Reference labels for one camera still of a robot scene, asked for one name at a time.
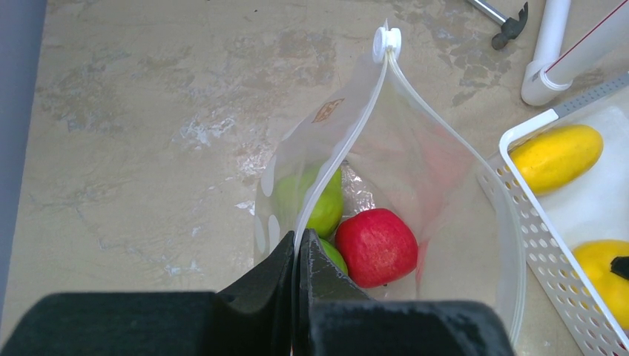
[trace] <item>beige tile floor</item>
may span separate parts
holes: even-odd
[[[409,81],[483,155],[541,110],[519,87],[542,0],[500,53],[496,25],[464,0],[48,3],[0,342],[51,292],[221,289],[244,274],[275,145],[347,82],[385,18],[402,29]],[[616,4],[573,1],[564,47]],[[570,92],[628,59],[622,45]],[[528,278],[518,353],[578,355]]]

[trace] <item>white basket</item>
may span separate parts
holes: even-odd
[[[594,127],[604,138],[599,161],[547,197],[531,192],[508,151],[568,122]],[[629,73],[508,130],[489,164],[518,212],[527,263],[586,355],[629,355],[628,336],[613,318],[571,249],[588,240],[629,241]],[[486,193],[492,187],[479,177]]]

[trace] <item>plastic bag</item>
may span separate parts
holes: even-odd
[[[391,36],[387,30],[378,30],[375,47],[383,33]],[[340,167],[344,219],[388,208],[420,245],[415,272],[370,295],[480,300],[497,309],[513,339],[525,276],[513,204],[486,162],[412,89],[397,55],[399,46],[382,62],[375,53],[362,55],[350,82],[279,144],[257,187],[254,261],[288,231],[299,246]]]

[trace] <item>apple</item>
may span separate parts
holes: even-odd
[[[283,220],[291,219],[301,210],[306,191],[315,183],[318,166],[307,168],[301,177],[294,174],[280,179],[273,193],[274,213]],[[321,239],[329,239],[343,216],[343,188],[340,168],[323,189],[308,218],[306,228],[312,228]]]
[[[347,264],[345,264],[345,260],[343,256],[341,256],[340,252],[329,242],[324,239],[319,239],[319,243],[321,243],[321,247],[323,247],[323,252],[326,256],[340,269],[344,274],[347,274]]]
[[[349,277],[362,288],[391,283],[417,267],[415,236],[402,219],[385,208],[363,211],[342,222],[335,243]]]

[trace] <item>yellow mango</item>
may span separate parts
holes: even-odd
[[[535,195],[572,182],[592,168],[603,152],[603,137],[587,125],[550,129],[510,153]]]
[[[611,271],[614,258],[629,256],[629,242],[592,241],[575,248],[573,254],[620,327],[629,330],[629,280]]]

